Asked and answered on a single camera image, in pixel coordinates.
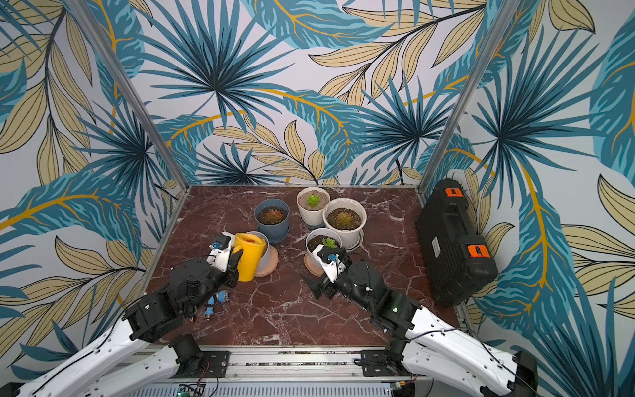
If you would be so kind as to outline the yellow plastic watering can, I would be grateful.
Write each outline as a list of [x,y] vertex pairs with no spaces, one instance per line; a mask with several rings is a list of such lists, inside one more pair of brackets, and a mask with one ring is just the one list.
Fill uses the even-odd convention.
[[265,240],[252,233],[235,235],[234,251],[242,254],[237,267],[240,282],[249,282],[254,279],[266,246]]

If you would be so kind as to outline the white pot pink succulent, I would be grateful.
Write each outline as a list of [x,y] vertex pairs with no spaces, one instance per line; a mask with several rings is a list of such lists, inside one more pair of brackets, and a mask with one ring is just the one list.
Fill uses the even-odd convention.
[[263,251],[258,267],[256,268],[255,277],[264,277],[270,275],[278,266],[279,253],[271,246],[269,239],[264,233],[251,231],[249,234],[257,236],[266,243],[266,249]]

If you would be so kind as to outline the small white pot green succulent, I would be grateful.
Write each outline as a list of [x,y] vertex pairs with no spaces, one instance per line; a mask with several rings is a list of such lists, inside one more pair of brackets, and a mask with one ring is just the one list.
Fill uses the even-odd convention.
[[322,269],[322,261],[314,255],[315,250],[319,246],[329,246],[331,248],[341,248],[342,240],[337,233],[328,228],[318,228],[309,233],[305,240],[306,253],[304,256],[304,265],[313,276],[321,276],[324,274]]

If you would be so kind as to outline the large white pot yellow succulent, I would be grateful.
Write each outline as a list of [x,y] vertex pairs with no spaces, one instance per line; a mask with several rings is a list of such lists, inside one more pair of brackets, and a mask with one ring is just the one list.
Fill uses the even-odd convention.
[[353,199],[334,199],[323,210],[323,221],[342,240],[347,251],[355,250],[363,242],[363,228],[367,213],[363,206]]

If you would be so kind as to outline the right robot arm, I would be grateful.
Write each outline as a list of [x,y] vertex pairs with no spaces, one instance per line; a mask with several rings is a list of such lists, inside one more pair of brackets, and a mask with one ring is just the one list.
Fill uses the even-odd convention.
[[389,336],[385,365],[391,372],[424,375],[470,396],[535,396],[537,360],[509,353],[471,337],[420,302],[390,289],[366,261],[344,268],[335,279],[305,276],[316,298],[337,294],[360,306]]

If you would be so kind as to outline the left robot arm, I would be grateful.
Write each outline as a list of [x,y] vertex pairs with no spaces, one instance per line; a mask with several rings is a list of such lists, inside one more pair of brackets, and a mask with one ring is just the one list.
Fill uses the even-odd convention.
[[176,337],[128,367],[117,364],[195,318],[223,287],[238,282],[243,252],[234,248],[216,251],[210,258],[186,261],[170,273],[160,289],[128,307],[109,330],[56,368],[27,383],[9,383],[3,396],[127,396],[158,380],[179,373],[205,374],[209,361],[194,337]]

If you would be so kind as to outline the blue pot red succulent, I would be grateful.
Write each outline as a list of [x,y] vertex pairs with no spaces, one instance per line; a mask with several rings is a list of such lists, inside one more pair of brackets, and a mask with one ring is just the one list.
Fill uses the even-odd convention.
[[257,230],[266,235],[270,244],[282,243],[289,234],[289,216],[290,210],[286,202],[268,198],[256,207]]

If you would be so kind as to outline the white ribbed pot green succulent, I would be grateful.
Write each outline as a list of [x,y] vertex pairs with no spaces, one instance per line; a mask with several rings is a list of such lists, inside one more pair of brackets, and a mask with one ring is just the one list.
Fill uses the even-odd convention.
[[309,187],[301,190],[297,195],[296,203],[303,222],[311,229],[324,227],[322,215],[330,201],[330,194],[324,189]]

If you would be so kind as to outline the blue spray nozzle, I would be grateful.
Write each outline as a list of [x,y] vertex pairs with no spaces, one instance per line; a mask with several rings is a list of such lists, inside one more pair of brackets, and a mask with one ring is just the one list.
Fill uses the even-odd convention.
[[208,302],[205,304],[204,314],[207,318],[210,318],[214,315],[214,308],[217,304],[224,304],[229,299],[229,292],[227,290],[221,290],[215,293],[212,297],[208,299]]

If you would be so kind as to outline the black tool case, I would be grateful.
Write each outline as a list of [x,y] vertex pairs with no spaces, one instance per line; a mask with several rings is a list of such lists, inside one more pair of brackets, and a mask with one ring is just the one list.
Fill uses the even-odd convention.
[[435,301],[455,307],[498,276],[494,255],[468,216],[461,185],[439,181],[415,223]]

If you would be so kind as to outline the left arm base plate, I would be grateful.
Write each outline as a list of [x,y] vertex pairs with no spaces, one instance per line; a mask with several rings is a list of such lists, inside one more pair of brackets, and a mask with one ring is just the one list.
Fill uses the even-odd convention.
[[228,370],[231,352],[202,351],[194,376],[202,379],[223,379]]

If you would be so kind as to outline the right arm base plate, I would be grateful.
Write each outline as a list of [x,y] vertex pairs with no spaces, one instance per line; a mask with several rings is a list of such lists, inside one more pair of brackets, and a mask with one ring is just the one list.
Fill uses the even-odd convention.
[[353,362],[362,369],[364,377],[421,377],[408,370],[400,358],[397,353],[387,350],[362,350]]

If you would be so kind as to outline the left aluminium frame post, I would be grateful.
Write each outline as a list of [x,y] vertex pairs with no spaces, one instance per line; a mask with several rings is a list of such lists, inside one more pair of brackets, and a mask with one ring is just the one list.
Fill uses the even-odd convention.
[[153,142],[156,152],[165,162],[172,177],[183,191],[187,191],[190,188],[190,184],[183,176],[174,157],[170,154],[165,141],[161,137],[146,106],[142,102],[141,96],[135,90],[131,79],[128,77],[127,72],[112,49],[112,46],[109,46],[107,43],[107,36],[99,26],[99,22],[94,14],[90,11],[89,3],[87,1],[70,0],[67,1],[66,4],[68,5],[69,11],[76,18],[79,27],[83,30],[84,34],[94,46],[95,51],[104,62],[106,69],[111,74],[114,83],[117,84],[121,90],[122,96],[126,99],[128,106],[136,114],[146,134]]

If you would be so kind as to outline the aluminium frame post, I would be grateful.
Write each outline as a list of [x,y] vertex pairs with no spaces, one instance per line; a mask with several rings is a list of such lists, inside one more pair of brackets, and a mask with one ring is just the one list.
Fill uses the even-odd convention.
[[67,1],[66,4],[68,5],[69,11],[76,18],[79,27],[83,30],[84,34],[94,46],[95,51],[104,62],[106,69],[111,74],[114,83],[117,84],[121,90],[122,96],[126,99],[128,106],[136,114],[146,134],[153,142],[156,152],[165,162],[172,177],[183,191],[187,191],[190,188],[190,184],[183,176],[174,157],[170,154],[165,141],[161,137],[146,106],[142,102],[141,96],[135,90],[131,79],[128,77],[127,72],[112,49],[112,46],[109,46],[107,43],[107,36],[99,26],[99,22],[94,14],[90,11],[89,3],[87,1],[70,0]]
[[467,76],[466,82],[460,92],[460,95],[458,96],[458,100],[455,103],[455,107],[448,118],[443,132],[437,140],[435,150],[430,157],[426,170],[423,174],[423,178],[418,186],[418,198],[422,204],[427,203],[427,191],[433,184],[435,172],[441,165],[444,153],[448,148],[451,138],[460,122],[461,116],[471,99],[471,95],[474,94],[481,82],[489,63],[496,53],[496,48],[500,40],[503,38],[505,30],[511,22],[514,12],[518,6],[519,1],[512,0],[503,1],[500,6],[499,13],[494,19],[492,27],[489,29],[488,34],[484,39],[484,45],[479,56],[475,58],[475,63],[473,64],[471,72]]

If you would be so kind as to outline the right aluminium frame post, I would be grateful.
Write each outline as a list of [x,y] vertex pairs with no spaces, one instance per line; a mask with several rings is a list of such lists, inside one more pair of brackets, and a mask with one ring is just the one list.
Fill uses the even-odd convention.
[[503,1],[500,6],[499,13],[494,19],[492,27],[489,29],[488,34],[484,39],[484,45],[479,56],[475,58],[475,63],[473,64],[471,72],[467,76],[466,82],[460,92],[460,95],[458,96],[458,100],[455,103],[455,107],[448,118],[443,132],[437,140],[435,150],[430,157],[426,170],[423,174],[423,178],[418,186],[418,198],[422,204],[427,203],[427,191],[433,184],[435,172],[441,165],[444,153],[448,148],[451,138],[460,122],[461,116],[471,99],[471,95],[474,94],[481,82],[489,63],[496,53],[496,48],[500,40],[503,38],[505,30],[511,22],[514,12],[518,6],[519,1],[512,0]]

